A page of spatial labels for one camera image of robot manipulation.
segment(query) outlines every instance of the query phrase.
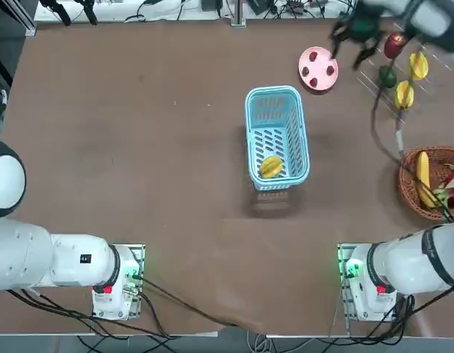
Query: table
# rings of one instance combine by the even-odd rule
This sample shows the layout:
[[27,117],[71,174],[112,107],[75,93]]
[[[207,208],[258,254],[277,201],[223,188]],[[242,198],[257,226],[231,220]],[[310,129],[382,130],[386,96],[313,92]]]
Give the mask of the table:
[[[40,27],[26,40],[2,135],[28,175],[13,218],[145,243],[146,275],[205,312],[256,332],[328,335],[336,245],[429,225],[402,204],[395,165],[370,137],[373,96],[351,70],[358,48],[342,46],[331,92],[313,96],[299,84],[301,52],[328,46],[331,24]],[[406,148],[454,146],[454,67],[432,69],[437,99],[408,117]],[[300,91],[311,156],[306,183],[275,196],[255,192],[246,168],[244,100],[266,85]],[[393,118],[384,106],[378,113],[383,141],[395,150]],[[90,311],[88,288],[46,293]],[[147,293],[169,332],[219,329]],[[430,297],[418,296],[417,305]],[[6,293],[0,318],[0,332],[84,331]],[[154,329],[148,311],[131,324]],[[407,335],[454,337],[454,295],[409,326]],[[372,327],[359,323],[353,332]],[[334,334],[345,333],[340,306]]]

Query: black cable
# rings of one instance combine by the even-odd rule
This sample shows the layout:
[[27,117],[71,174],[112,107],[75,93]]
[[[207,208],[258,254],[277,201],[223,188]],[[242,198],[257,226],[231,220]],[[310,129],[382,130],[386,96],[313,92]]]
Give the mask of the black cable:
[[349,1],[344,1],[344,0],[335,0],[335,1],[337,1],[337,2],[341,2],[342,4],[345,4],[345,5],[347,5],[347,10],[346,10],[346,13],[349,13],[350,9],[354,9],[354,6],[353,6],[353,4],[352,4],[351,0],[349,0]]
[[199,310],[197,307],[193,307],[191,304],[186,303],[185,301],[181,300],[177,296],[174,296],[172,293],[166,291],[165,289],[163,289],[159,285],[156,285],[155,283],[149,281],[148,279],[145,279],[145,278],[143,278],[143,277],[141,277],[139,275],[136,275],[136,274],[133,275],[132,278],[144,281],[148,285],[156,288],[157,290],[159,290],[160,292],[164,293],[166,296],[170,297],[171,299],[173,299],[174,301],[178,302],[179,304],[183,305],[187,309],[190,309],[191,311],[194,311],[195,313],[203,316],[204,318],[209,319],[210,321],[215,322],[216,324],[220,324],[220,325],[223,325],[223,326],[230,326],[230,327],[236,327],[237,326],[235,324],[231,324],[230,322],[219,320],[219,319],[217,319],[217,318],[215,318],[213,316],[210,316],[208,313],[205,313],[204,311]]
[[178,17],[176,18],[177,21],[179,21],[180,16],[181,16],[181,11],[183,11],[184,2],[185,2],[185,0],[181,0],[180,12],[178,13]]
[[338,341],[338,338],[335,338],[333,341],[331,341],[328,346],[325,347],[325,349],[322,350],[322,353],[326,353],[330,348],[331,346],[333,346],[335,344],[335,342]]
[[99,340],[97,343],[95,343],[92,348],[87,352],[87,353],[91,353],[91,352],[95,352],[95,348],[101,343],[103,342],[104,340],[106,340],[108,337],[103,337],[101,340]]
[[308,13],[310,16],[312,16],[313,18],[316,18],[315,15],[313,13],[311,13],[310,11],[308,11],[306,8],[303,9],[306,13]]
[[139,295],[142,297],[142,299],[144,299],[144,301],[147,303],[148,307],[150,308],[150,310],[152,312],[152,316],[154,317],[154,320],[155,320],[156,327],[159,330],[159,332],[162,335],[164,335],[167,339],[171,339],[170,335],[167,334],[166,331],[163,329],[163,326],[160,323],[159,317],[156,314],[155,307],[152,304],[152,302],[150,301],[150,299],[142,292],[139,292]]
[[145,22],[145,16],[144,15],[141,15],[139,12],[140,12],[140,9],[142,9],[143,6],[145,5],[155,5],[155,4],[158,4],[161,0],[145,0],[143,1],[139,7],[137,8],[137,11],[136,11],[136,14],[135,15],[131,15],[131,16],[128,16],[126,17],[126,19],[124,20],[124,22],[126,22],[127,20],[130,20],[132,18],[142,18],[142,20],[140,20],[140,22]]
[[266,15],[264,15],[263,19],[265,19],[265,18],[270,14],[271,9],[272,9],[274,6],[276,6],[276,3],[277,3],[278,1],[279,1],[279,0],[275,0],[274,3],[273,3],[273,5],[268,7],[268,11],[266,12]]
[[322,18],[325,18],[325,7],[322,7],[320,5],[320,3],[318,2],[318,0],[315,0],[315,2],[317,3],[318,8],[320,9],[320,13],[322,14]]
[[279,353],[278,352],[278,347],[276,347],[276,343],[275,343],[274,339],[272,339],[272,338],[271,338],[271,344],[273,345],[274,353]]
[[83,10],[84,9],[82,9],[82,11],[80,11],[80,13],[71,21],[72,23],[75,22],[75,20],[80,17],[80,15],[83,13]]
[[69,316],[71,318],[75,318],[77,321],[80,321],[82,322],[86,327],[88,327],[90,329],[90,331],[93,331],[95,334],[97,334],[98,336],[100,337],[111,337],[115,340],[127,340],[129,337],[127,338],[121,338],[121,337],[116,337],[114,335],[112,335],[111,333],[109,333],[105,328],[104,326],[102,326],[99,322],[95,322],[95,321],[92,321],[94,324],[97,324],[101,331],[103,331],[106,335],[103,335],[101,334],[100,332],[98,332],[94,327],[92,327],[90,324],[86,323],[85,321],[83,321],[79,315],[81,313],[77,312],[77,311],[73,311],[73,310],[67,310],[65,309],[64,307],[58,305],[56,302],[53,302],[52,300],[50,300],[50,298],[48,298],[47,296],[44,296],[43,294],[40,294],[40,297],[43,298],[44,300],[46,300],[47,302],[51,303],[51,305],[47,305],[46,303],[42,303],[40,302],[39,300],[33,298],[32,296],[29,295],[29,293],[22,289],[21,292],[25,295],[26,298],[28,298],[29,301],[35,303],[36,305],[39,305],[39,306],[43,306],[43,307],[47,307],[48,309],[54,309],[54,308],[57,308],[59,309],[61,312],[64,312],[64,313],[67,313],[69,314]]
[[[35,308],[37,308],[39,310],[47,311],[49,313],[57,314],[57,315],[60,315],[60,316],[65,316],[65,317],[68,317],[68,318],[76,318],[77,317],[77,318],[80,318],[82,320],[92,321],[95,324],[99,324],[99,323],[96,323],[95,321],[108,322],[108,323],[111,323],[111,324],[116,325],[116,326],[125,327],[127,329],[134,329],[136,331],[144,332],[144,333],[147,333],[149,335],[157,336],[159,338],[165,338],[164,336],[159,335],[158,333],[149,331],[147,329],[141,329],[140,327],[124,324],[124,323],[119,322],[119,321],[113,321],[113,320],[108,320],[108,319],[105,319],[105,318],[88,316],[88,315],[80,313],[80,312],[78,312],[76,310],[65,310],[65,311],[62,311],[62,310],[57,309],[57,308],[56,309],[51,309],[49,307],[46,307],[46,304],[41,303],[39,301],[38,301],[38,303],[40,303],[40,304],[35,304],[34,302],[31,302],[28,299],[20,296],[18,293],[16,293],[13,290],[7,290],[7,292],[12,294],[15,298],[17,298],[18,300],[22,301],[23,303],[25,303],[25,304],[27,304],[29,306],[35,307]],[[90,329],[95,331],[95,329],[93,327],[91,327],[91,325],[88,325],[87,323],[85,323],[85,325],[86,326],[90,326]]]
[[82,338],[81,338],[80,336],[77,336],[77,339],[80,341],[81,344],[83,344],[85,347],[87,347],[87,348],[89,349],[89,350],[88,350],[89,352],[103,353],[102,351],[99,351],[99,350],[97,350],[97,349],[95,348],[96,345],[95,345],[95,347],[92,347],[92,346],[90,346],[89,344],[85,343],[85,342],[82,340]]
[[227,3],[228,11],[230,12],[230,15],[231,15],[232,17],[234,17],[234,13],[232,12],[232,9],[230,8],[230,4],[228,3],[228,0],[226,0],[226,3]]
[[152,352],[152,351],[154,351],[155,349],[159,348],[160,346],[163,346],[164,344],[166,344],[168,341],[169,341],[169,340],[167,339],[167,340],[165,340],[164,342],[161,342],[161,343],[157,344],[155,347],[152,347],[152,348],[150,348],[150,349],[147,349],[147,350],[145,350],[145,351],[142,352],[142,353],[149,353],[149,352]]
[[391,71],[391,68],[394,66],[394,63],[395,63],[395,60],[396,60],[397,57],[393,58],[392,61],[390,62],[390,65],[389,65],[389,68],[387,69],[387,72],[386,72],[386,78],[385,79],[382,79],[381,80],[381,84],[379,85],[379,90],[378,90],[378,93],[377,93],[377,96],[375,97],[375,101],[374,101],[374,105],[372,106],[372,110],[371,110],[371,136],[372,136],[372,139],[374,140],[374,143],[375,145],[391,160],[393,161],[394,163],[396,163],[397,165],[401,166],[407,173],[409,173],[411,175],[411,177],[413,178],[413,180],[417,183],[417,184],[420,184],[422,186],[423,189],[425,189],[426,193],[429,193],[430,195],[433,196],[433,199],[435,199],[434,201],[436,201],[436,203],[440,204],[443,208],[442,210],[442,215],[444,216],[444,218],[446,218],[446,221],[448,223],[453,223],[454,222],[454,216],[452,215],[452,213],[449,211],[449,209],[446,207],[446,205],[441,201],[439,200],[436,195],[433,193],[433,191],[428,187],[426,186],[426,184],[424,182],[422,182],[419,177],[416,175],[416,173],[414,173],[407,165],[403,165],[402,163],[402,160],[399,159],[399,158],[396,158],[383,144],[379,134],[377,133],[377,129],[375,128],[375,123],[376,123],[376,120],[377,120],[377,117],[376,117],[376,111],[377,111],[377,108],[379,106],[379,102],[381,100],[381,97],[382,97],[382,93],[383,93],[383,90],[385,89],[383,83],[388,79],[389,75],[390,75],[390,71]]
[[420,311],[424,310],[426,307],[429,307],[433,303],[435,303],[438,300],[444,298],[445,296],[449,295],[452,292],[454,292],[454,285],[451,286],[450,288],[446,289],[445,291],[441,292],[440,294],[438,294],[437,296],[435,296],[431,300],[427,301],[423,305],[419,306],[417,309],[413,309],[413,307],[415,305],[414,296],[408,296],[405,315],[402,318],[397,319],[397,321],[393,323],[394,324],[393,328],[391,328],[389,331],[384,332],[383,334],[381,334],[381,335],[379,335],[377,337],[370,337],[370,336],[377,330],[377,328],[382,324],[382,322],[379,322],[377,327],[374,328],[374,330],[371,331],[371,333],[368,336],[366,336],[365,338],[344,338],[344,339],[354,340],[352,343],[335,343],[336,341],[328,342],[328,341],[322,340],[320,338],[317,338],[317,340],[319,340],[320,342],[323,342],[323,343],[327,343],[329,346],[352,346],[354,344],[373,345],[373,344],[383,343],[382,340],[388,339],[390,335],[394,334],[395,330],[401,328],[399,338],[397,339],[396,342],[393,342],[393,343],[387,343],[386,342],[388,345],[393,346],[393,345],[399,343],[402,340],[403,332],[405,330],[405,325],[406,325],[407,321],[410,319],[410,317],[412,317],[413,315],[419,313]]
[[285,9],[286,9],[286,5],[281,6],[281,10],[278,12],[278,14],[277,14],[276,17],[275,17],[276,20],[281,20],[281,19],[282,19],[282,18],[281,18],[281,15],[282,15],[283,12],[285,11]]
[[122,322],[119,322],[119,321],[113,321],[113,320],[108,320],[108,319],[105,319],[105,318],[99,318],[99,317],[93,317],[93,316],[88,316],[88,315],[85,315],[84,313],[80,313],[79,311],[76,311],[76,310],[69,310],[69,309],[65,309],[65,308],[62,308],[62,309],[59,309],[58,307],[62,307],[58,304],[55,303],[55,305],[57,305],[58,307],[56,308],[52,308],[52,307],[49,307],[49,305],[45,304],[45,303],[42,303],[42,302],[39,302],[38,300],[34,299],[34,301],[30,301],[22,296],[20,296],[18,293],[16,293],[15,291],[13,290],[7,290],[8,293],[12,294],[15,298],[17,298],[18,300],[22,301],[23,303],[31,306],[31,307],[35,307],[39,310],[43,310],[43,311],[47,311],[49,313],[53,313],[53,314],[57,314],[57,315],[60,315],[60,316],[65,316],[65,317],[68,317],[68,318],[75,318],[79,321],[81,321],[85,326],[87,326],[90,330],[94,331],[94,333],[96,333],[97,335],[100,335],[100,336],[103,336],[100,332],[96,331],[91,325],[89,325],[88,323],[84,322],[83,320],[89,320],[91,322],[93,322],[94,324],[97,324],[100,326],[100,328],[102,328],[102,330],[111,338],[115,339],[115,340],[127,340],[129,339],[129,336],[127,338],[119,338],[119,337],[116,337],[112,334],[110,334],[102,325],[100,325],[99,322],[97,321],[103,321],[103,322],[108,322],[108,323],[111,323],[113,325],[116,325],[116,326],[120,326],[120,327],[125,327],[127,329],[134,329],[136,331],[140,331],[140,332],[144,332],[144,333],[147,333],[149,334],[149,338],[151,340],[154,340],[157,344],[161,344],[162,346],[164,346],[164,348],[166,348],[167,350],[171,351],[172,353],[177,353],[176,351],[174,351],[173,349],[171,349],[169,346],[166,346],[163,342],[161,342],[160,340],[157,340],[154,336],[157,336],[159,338],[165,338],[165,336],[162,336],[162,335],[159,335],[155,332],[152,332],[152,331],[149,331],[147,329],[142,329],[140,327],[135,327],[135,326],[132,326],[132,325],[128,325],[128,324],[124,324]]

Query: red apple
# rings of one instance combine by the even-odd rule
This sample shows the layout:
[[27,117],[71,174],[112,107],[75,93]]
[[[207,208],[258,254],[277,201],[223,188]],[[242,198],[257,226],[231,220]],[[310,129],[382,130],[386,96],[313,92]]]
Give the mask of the red apple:
[[389,59],[393,59],[401,53],[405,44],[406,38],[401,33],[392,33],[383,46],[383,53]]

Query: cable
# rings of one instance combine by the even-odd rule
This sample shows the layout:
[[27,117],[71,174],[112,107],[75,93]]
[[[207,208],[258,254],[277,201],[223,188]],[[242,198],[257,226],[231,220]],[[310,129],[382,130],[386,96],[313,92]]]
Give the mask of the cable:
[[[62,306],[58,305],[55,303],[55,305],[57,307],[55,308],[52,308],[52,307],[49,307],[49,305],[45,304],[45,303],[42,303],[42,302],[39,302],[38,300],[34,299],[34,301],[32,300],[28,300],[22,296],[20,296],[18,293],[16,293],[15,291],[13,290],[7,290],[8,293],[12,294],[15,298],[17,298],[18,300],[22,301],[23,303],[31,306],[31,307],[35,307],[39,310],[43,310],[43,311],[47,311],[49,313],[54,313],[54,314],[57,314],[57,315],[60,315],[60,316],[65,316],[65,317],[69,317],[69,318],[75,318],[77,319],[78,321],[81,321],[83,324],[85,324],[85,326],[89,327],[89,329],[91,331],[94,331],[94,333],[96,333],[97,335],[100,335],[100,336],[103,336],[100,332],[96,331],[91,325],[89,325],[88,323],[84,322],[83,320],[86,319],[86,320],[89,320],[91,322],[93,322],[94,324],[97,324],[100,326],[100,328],[102,328],[102,330],[111,338],[113,339],[116,339],[116,340],[126,340],[126,339],[129,339],[129,336],[127,338],[119,338],[119,337],[116,337],[114,335],[111,335],[109,332],[107,332],[107,330],[97,321],[104,321],[104,322],[108,322],[108,323],[111,323],[111,324],[114,324],[116,326],[120,326],[120,327],[125,327],[127,329],[134,329],[134,330],[137,330],[137,331],[141,331],[141,332],[144,332],[144,333],[147,333],[149,334],[149,338],[151,340],[154,340],[157,344],[162,344],[162,346],[164,346],[164,348],[168,349],[169,351],[171,351],[172,353],[177,353],[176,351],[174,351],[173,349],[171,349],[169,346],[166,346],[163,342],[161,342],[160,340],[157,340],[154,336],[157,336],[157,337],[160,337],[160,338],[165,338],[164,336],[162,335],[159,335],[155,332],[152,332],[152,331],[149,331],[147,329],[141,329],[139,327],[135,327],[135,326],[132,326],[132,325],[128,325],[128,324],[124,324],[122,322],[119,322],[119,321],[113,321],[113,320],[108,320],[108,319],[105,319],[105,318],[99,318],[99,317],[92,317],[92,316],[88,316],[88,315],[85,315],[83,313],[80,313],[79,311],[76,311],[76,310],[68,310],[68,309],[65,309],[63,308]],[[49,298],[43,296],[42,294],[40,294],[41,297],[43,298],[46,298],[45,300],[49,300],[50,302],[53,302],[51,301]]]
[[318,0],[315,0],[315,2],[317,3],[318,8],[320,9],[320,13],[322,14],[322,18],[325,18],[325,7],[322,7],[320,5],[320,3],[318,2]]
[[274,342],[274,340],[272,338],[271,338],[271,344],[273,345],[274,353],[279,353],[278,348],[276,347],[276,343]]
[[194,311],[195,313],[203,316],[204,318],[207,318],[207,319],[215,322],[216,324],[220,324],[220,325],[223,325],[223,326],[230,326],[230,327],[236,327],[237,326],[235,324],[231,324],[230,322],[227,322],[227,321],[224,321],[224,320],[219,320],[219,319],[217,319],[217,318],[215,318],[213,316],[210,316],[209,314],[205,313],[204,311],[199,310],[197,307],[193,307],[192,305],[186,303],[185,301],[181,300],[180,298],[174,296],[172,293],[166,291],[165,289],[163,289],[160,286],[156,285],[155,283],[149,281],[148,279],[145,279],[145,278],[143,278],[143,277],[141,277],[141,276],[139,276],[137,274],[132,275],[132,278],[144,281],[148,285],[156,288],[157,290],[159,290],[160,292],[164,293],[166,296],[170,297],[171,299],[173,299],[174,301],[178,302],[179,304],[181,304],[182,306],[186,307],[187,309],[190,309],[191,311]]
[[313,13],[311,13],[310,11],[308,11],[306,8],[303,8],[304,12],[308,13],[310,16],[312,16],[312,18],[316,18],[315,15]]
[[410,319],[410,317],[412,317],[413,315],[417,314],[418,312],[424,310],[426,307],[429,307],[433,303],[435,303],[438,300],[444,298],[445,296],[449,295],[452,292],[454,292],[454,285],[452,287],[446,289],[444,292],[438,294],[437,296],[435,296],[434,298],[432,298],[431,300],[429,300],[428,302],[426,302],[425,304],[421,305],[420,307],[418,307],[415,310],[413,309],[413,306],[415,304],[414,296],[408,296],[407,298],[404,298],[407,301],[405,315],[402,318],[397,319],[397,321],[393,323],[394,326],[390,330],[388,330],[387,332],[384,332],[383,334],[381,334],[381,335],[379,335],[377,337],[371,337],[371,335],[373,335],[374,332],[379,328],[379,326],[382,325],[383,321],[389,315],[391,310],[388,313],[386,313],[386,315],[384,316],[383,320],[381,320],[379,322],[379,324],[366,337],[364,337],[364,338],[344,338],[344,339],[353,340],[352,343],[336,343],[338,338],[336,340],[332,341],[332,342],[328,342],[328,341],[322,340],[320,338],[317,338],[317,340],[319,340],[320,342],[323,342],[323,343],[327,343],[329,346],[352,346],[354,344],[374,345],[374,344],[378,344],[378,343],[383,343],[382,340],[391,338],[389,336],[395,334],[395,331],[401,328],[400,335],[399,335],[397,341],[392,342],[392,343],[385,342],[386,344],[388,344],[390,346],[394,346],[394,345],[398,344],[402,340],[406,322]]
[[180,12],[178,13],[178,17],[176,18],[177,21],[179,21],[180,16],[181,16],[181,11],[183,11],[184,2],[185,2],[185,0],[181,0]]
[[274,6],[276,6],[276,3],[277,3],[278,1],[279,1],[279,0],[275,0],[274,3],[273,3],[273,5],[268,7],[268,11],[266,12],[266,15],[264,15],[263,19],[265,19],[265,18],[270,14],[271,9],[272,9]]
[[[34,302],[29,301],[28,299],[20,296],[18,293],[16,293],[13,290],[7,290],[7,292],[12,294],[15,298],[17,298],[18,300],[22,301],[23,303],[25,303],[25,304],[27,304],[29,306],[35,307],[35,308],[37,308],[39,310],[47,311],[49,313],[54,313],[54,314],[57,314],[57,315],[60,315],[60,316],[68,317],[68,318],[80,318],[81,320],[89,320],[89,321],[92,321],[95,324],[99,324],[99,323],[96,323],[95,321],[108,322],[108,323],[111,323],[111,324],[116,325],[116,326],[125,327],[127,329],[134,329],[134,330],[137,330],[137,331],[141,331],[141,332],[147,333],[149,335],[157,336],[159,338],[165,338],[164,336],[161,336],[161,335],[159,335],[159,334],[157,334],[155,332],[149,331],[147,329],[142,329],[140,327],[135,327],[135,326],[132,326],[132,325],[124,324],[124,323],[119,322],[119,321],[113,321],[113,320],[108,320],[108,319],[105,319],[105,318],[88,316],[88,315],[80,313],[80,312],[78,312],[76,310],[67,310],[67,309],[61,310],[61,309],[57,309],[57,308],[51,309],[51,308],[47,307],[46,304],[44,304],[42,302],[39,302],[39,301],[36,301],[39,304],[35,304]],[[95,329],[93,327],[91,327],[91,325],[88,325],[87,323],[85,323],[85,325],[88,326],[92,331],[96,332]],[[109,334],[106,330],[105,330],[105,333],[107,333],[107,335],[110,336],[111,338],[115,338],[115,336]]]
[[235,17],[235,16],[234,16],[234,13],[232,12],[232,9],[230,8],[230,4],[228,3],[228,0],[226,0],[226,4],[227,4],[228,11],[230,12],[230,15],[231,15],[232,17]]
[[381,100],[381,97],[382,97],[382,93],[383,93],[383,90],[384,90],[384,85],[383,83],[389,78],[389,75],[390,75],[390,71],[391,71],[391,68],[394,66],[394,63],[395,63],[395,60],[396,60],[397,57],[393,58],[392,61],[390,62],[390,65],[389,65],[389,68],[386,72],[386,78],[385,79],[382,79],[381,80],[381,84],[379,85],[379,89],[378,89],[378,93],[377,93],[377,96],[375,97],[375,101],[374,101],[374,105],[372,106],[372,110],[371,110],[371,136],[372,136],[372,139],[374,140],[374,143],[375,145],[391,160],[393,161],[394,163],[396,163],[397,165],[401,166],[407,173],[409,173],[411,175],[411,177],[414,179],[414,181],[417,183],[417,184],[420,184],[421,187],[423,189],[425,189],[425,191],[429,194],[431,194],[433,196],[433,199],[435,199],[435,201],[440,204],[443,208],[442,210],[442,215],[444,216],[444,218],[446,218],[446,221],[448,223],[453,223],[454,222],[454,216],[452,215],[452,213],[449,211],[449,209],[446,207],[446,205],[444,205],[443,202],[441,202],[437,197],[436,195],[433,193],[433,191],[428,187],[426,186],[426,184],[424,182],[422,182],[419,177],[416,175],[416,173],[414,173],[407,165],[403,165],[402,164],[402,160],[399,159],[399,158],[396,158],[383,144],[379,134],[377,133],[377,129],[375,128],[375,125],[376,125],[376,120],[377,120],[377,117],[376,117],[376,111],[377,111],[377,108],[379,106],[379,102]]
[[162,324],[160,323],[159,317],[156,314],[155,307],[152,304],[152,302],[149,300],[149,298],[142,292],[139,292],[139,295],[144,299],[144,301],[147,303],[148,307],[150,308],[152,312],[152,316],[154,317],[155,324],[159,332],[164,335],[167,339],[171,339],[171,336],[166,333],[166,331],[163,329]]
[[75,22],[75,20],[80,17],[80,15],[83,13],[83,10],[84,9],[82,9],[82,11],[80,11],[80,13],[72,20],[72,23]]
[[167,339],[167,340],[165,340],[164,342],[160,342],[160,343],[157,344],[155,347],[152,347],[152,348],[150,348],[150,349],[147,349],[147,350],[145,350],[145,351],[142,352],[142,353],[149,353],[149,352],[152,352],[152,351],[154,351],[155,349],[159,348],[160,346],[165,345],[168,341],[169,341],[169,340]]
[[273,340],[266,337],[264,334],[258,334],[255,338],[254,347],[250,345],[250,331],[247,330],[247,346],[250,349],[251,353],[271,353],[271,348],[273,346]]
[[335,344],[335,342],[337,342],[337,341],[338,341],[338,338],[335,338],[333,341],[331,341],[328,344],[328,346],[326,346],[325,349],[322,350],[322,353],[326,353],[331,348],[331,346],[333,346]]
[[81,338],[80,336],[78,336],[78,335],[77,335],[77,339],[80,341],[81,344],[83,344],[85,347],[88,348],[88,352],[87,352],[87,353],[89,353],[89,352],[103,353],[102,351],[97,350],[95,347],[96,347],[100,342],[102,342],[102,340],[104,340],[105,338],[102,338],[102,339],[101,339],[95,346],[93,346],[93,347],[90,346],[90,345],[88,345],[87,343],[85,343],[85,342],[82,340],[82,338]]
[[299,344],[298,346],[294,347],[294,348],[291,348],[291,349],[286,349],[285,351],[280,351],[279,353],[293,353],[295,351],[297,351],[298,349],[301,349],[305,346],[307,346],[309,343],[311,343],[315,338],[309,338],[308,340],[306,340],[305,342],[302,342],[301,344]]
[[106,340],[108,337],[103,337],[101,340],[99,340],[97,343],[95,343],[95,345],[87,352],[87,353],[90,353],[90,352],[94,352],[95,351],[95,348],[101,343],[103,342],[104,340]]

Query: wicker basket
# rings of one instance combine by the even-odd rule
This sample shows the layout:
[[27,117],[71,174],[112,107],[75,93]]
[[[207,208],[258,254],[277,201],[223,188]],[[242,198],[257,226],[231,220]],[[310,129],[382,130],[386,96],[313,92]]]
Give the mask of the wicker basket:
[[[416,173],[418,154],[426,151],[430,160],[430,188],[434,189],[439,186],[449,175],[451,170],[444,165],[449,163],[454,165],[454,148],[449,146],[426,147],[423,149],[412,149],[406,154],[402,165],[407,166],[411,171]],[[398,189],[405,203],[417,211],[425,218],[439,221],[443,219],[441,211],[438,209],[429,210],[419,200],[416,182],[412,175],[400,166],[398,171]]]

